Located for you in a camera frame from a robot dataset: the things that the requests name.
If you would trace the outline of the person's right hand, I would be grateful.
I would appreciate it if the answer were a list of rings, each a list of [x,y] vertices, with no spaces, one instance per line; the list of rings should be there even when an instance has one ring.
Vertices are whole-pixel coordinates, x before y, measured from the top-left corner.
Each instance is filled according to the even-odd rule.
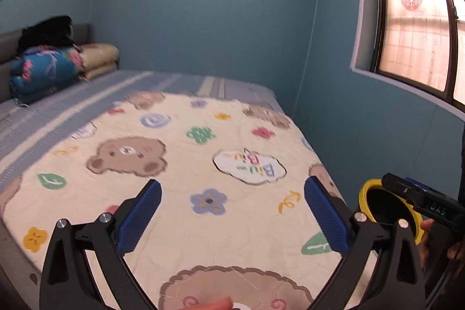
[[[430,229],[433,225],[434,221],[431,219],[423,220],[420,224],[420,228],[423,230],[423,236],[419,247],[419,259],[423,269],[426,268],[430,256],[428,238]],[[464,241],[456,243],[448,250],[448,258],[450,260],[459,260],[461,263],[464,262]]]

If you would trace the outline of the person's left hand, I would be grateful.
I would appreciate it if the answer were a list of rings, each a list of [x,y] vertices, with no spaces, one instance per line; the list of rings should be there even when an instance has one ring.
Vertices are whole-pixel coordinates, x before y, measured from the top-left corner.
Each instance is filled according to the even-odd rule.
[[[197,304],[189,310],[232,310],[233,303],[230,298],[222,298],[205,304]]]

